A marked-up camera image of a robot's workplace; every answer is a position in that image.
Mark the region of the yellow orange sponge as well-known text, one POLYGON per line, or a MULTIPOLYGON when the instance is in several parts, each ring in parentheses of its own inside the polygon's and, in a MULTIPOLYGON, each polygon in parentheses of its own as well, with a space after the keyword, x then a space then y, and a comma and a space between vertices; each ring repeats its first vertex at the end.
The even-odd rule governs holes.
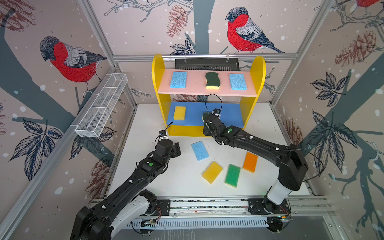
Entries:
POLYGON ((219 174, 222 172, 223 167, 217 162, 212 161, 207 169, 203 172, 202 177, 209 183, 212 184, 219 174))

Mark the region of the green yellow scouring sponge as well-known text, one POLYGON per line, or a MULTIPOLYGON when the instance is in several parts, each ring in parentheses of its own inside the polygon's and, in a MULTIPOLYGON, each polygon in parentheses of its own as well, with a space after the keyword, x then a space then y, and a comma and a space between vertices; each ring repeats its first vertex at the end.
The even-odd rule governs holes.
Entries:
POLYGON ((218 90, 220 88, 221 81, 218 73, 208 72, 206 73, 205 77, 207 81, 206 89, 218 90))
POLYGON ((203 121, 204 121, 204 122, 205 122, 205 121, 208 121, 208 120, 210 119, 210 116, 211 116, 211 113, 204 112, 204 113, 203 113, 203 116, 202 116, 203 121))

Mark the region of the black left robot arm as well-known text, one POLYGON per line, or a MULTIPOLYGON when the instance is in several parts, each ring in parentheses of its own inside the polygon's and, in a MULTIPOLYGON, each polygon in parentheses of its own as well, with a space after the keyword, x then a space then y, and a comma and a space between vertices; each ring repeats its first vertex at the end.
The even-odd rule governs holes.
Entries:
POLYGON ((163 174, 171 158, 181 155, 179 143, 160 140, 155 150, 141 160, 131 176, 107 198, 83 207, 76 215, 72 240, 111 240, 122 228, 143 214, 152 214, 157 197, 145 188, 163 174))

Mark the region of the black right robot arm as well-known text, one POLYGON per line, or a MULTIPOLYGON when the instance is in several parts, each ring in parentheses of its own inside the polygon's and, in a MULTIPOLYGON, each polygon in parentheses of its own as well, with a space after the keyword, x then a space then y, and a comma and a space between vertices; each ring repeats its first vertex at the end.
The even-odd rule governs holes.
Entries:
POLYGON ((279 168, 275 183, 263 199, 250 199, 249 212, 253 215, 289 213, 287 197, 301 188, 309 166, 297 145, 278 145, 247 133, 235 126, 226 127, 219 116, 204 113, 203 134, 213 137, 219 145, 243 149, 268 160, 279 168))

